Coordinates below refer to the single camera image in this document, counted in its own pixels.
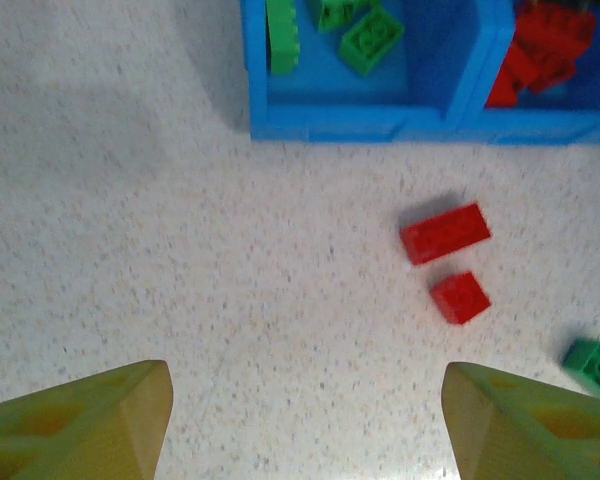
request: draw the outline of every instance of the speckled floor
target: speckled floor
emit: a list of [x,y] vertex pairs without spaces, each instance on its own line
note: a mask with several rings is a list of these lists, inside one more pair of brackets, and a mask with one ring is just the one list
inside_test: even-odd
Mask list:
[[[0,0],[0,401],[164,358],[158,480],[456,479],[447,362],[577,388],[600,336],[600,149],[251,145],[237,3]],[[399,219],[473,200],[409,270]]]

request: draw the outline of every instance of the blue bin compartment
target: blue bin compartment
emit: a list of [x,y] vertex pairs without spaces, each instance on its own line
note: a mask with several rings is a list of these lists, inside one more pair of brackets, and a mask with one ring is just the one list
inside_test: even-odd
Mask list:
[[[476,83],[500,33],[493,0],[383,0],[405,35],[363,78],[337,54],[350,26],[318,33],[306,0],[296,0],[299,64],[291,75],[271,76],[264,0],[241,5],[254,140],[451,139],[468,110],[480,108],[469,103],[481,96]],[[482,89],[486,95],[490,86]]]
[[[500,18],[492,52],[478,84],[492,85],[500,70],[515,29],[516,0],[495,0]],[[600,144],[600,9],[591,48],[577,61],[570,81],[540,95],[524,92],[514,109],[467,111],[456,135],[463,140],[503,145]],[[472,102],[484,105],[480,92]]]

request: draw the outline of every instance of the red 2x4 brick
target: red 2x4 brick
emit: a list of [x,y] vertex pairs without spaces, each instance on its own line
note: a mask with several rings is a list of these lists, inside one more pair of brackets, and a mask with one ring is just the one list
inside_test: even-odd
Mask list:
[[491,237],[477,203],[404,228],[402,243],[411,263],[421,265]]
[[448,277],[430,291],[449,323],[462,325],[491,306],[471,272]]

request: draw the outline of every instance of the green brick in bin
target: green brick in bin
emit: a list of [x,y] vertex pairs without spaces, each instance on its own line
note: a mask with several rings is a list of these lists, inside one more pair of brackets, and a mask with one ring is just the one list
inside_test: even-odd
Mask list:
[[313,22],[319,32],[329,32],[353,22],[353,17],[365,7],[374,7],[380,0],[306,0]]
[[375,7],[342,37],[338,54],[362,76],[366,76],[396,46],[404,26],[384,8]]
[[562,367],[580,385],[600,397],[600,341],[580,339],[574,342]]
[[267,27],[271,45],[271,73],[286,75],[296,68],[300,56],[298,24],[293,0],[267,0]]

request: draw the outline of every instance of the red 2x2 brick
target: red 2x2 brick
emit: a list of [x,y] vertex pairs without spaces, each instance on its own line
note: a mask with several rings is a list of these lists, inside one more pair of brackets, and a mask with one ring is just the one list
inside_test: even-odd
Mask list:
[[575,64],[557,53],[536,50],[531,52],[531,57],[541,68],[540,75],[529,86],[533,93],[542,93],[570,80],[576,74]]
[[525,3],[516,20],[515,39],[575,61],[591,46],[596,17],[554,3]]
[[456,325],[467,323],[491,306],[471,272],[446,278],[430,293],[444,318]]
[[411,263],[421,265],[491,237],[477,203],[404,228],[402,243]]
[[527,88],[540,75],[536,64],[515,40],[509,46],[507,55],[504,58],[504,65],[513,75],[515,83],[517,83],[517,86],[514,86],[516,93],[523,88]]
[[512,108],[518,104],[518,92],[516,91],[516,79],[506,65],[500,67],[500,72],[493,84],[487,108]]

